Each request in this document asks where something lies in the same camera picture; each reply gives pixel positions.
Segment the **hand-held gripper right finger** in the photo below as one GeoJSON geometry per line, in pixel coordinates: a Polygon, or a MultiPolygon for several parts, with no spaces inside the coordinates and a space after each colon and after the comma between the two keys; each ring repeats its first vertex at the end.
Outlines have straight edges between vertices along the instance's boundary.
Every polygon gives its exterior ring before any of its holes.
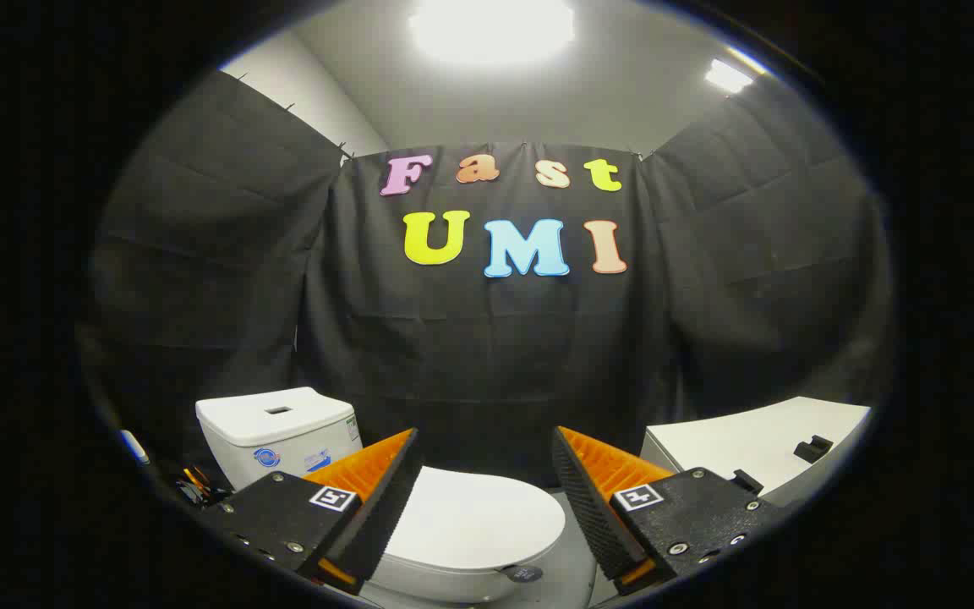
{"type": "Polygon", "coordinates": [[[564,425],[553,430],[551,457],[594,560],[621,596],[706,569],[784,517],[745,471],[672,473],[564,425]]]}

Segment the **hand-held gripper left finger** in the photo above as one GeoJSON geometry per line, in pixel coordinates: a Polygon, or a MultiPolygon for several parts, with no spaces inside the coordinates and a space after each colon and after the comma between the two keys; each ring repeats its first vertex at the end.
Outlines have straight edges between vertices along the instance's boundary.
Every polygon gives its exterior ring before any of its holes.
{"type": "Polygon", "coordinates": [[[275,471],[201,509],[202,527],[356,596],[374,577],[423,467],[409,428],[307,475],[275,471]]]}

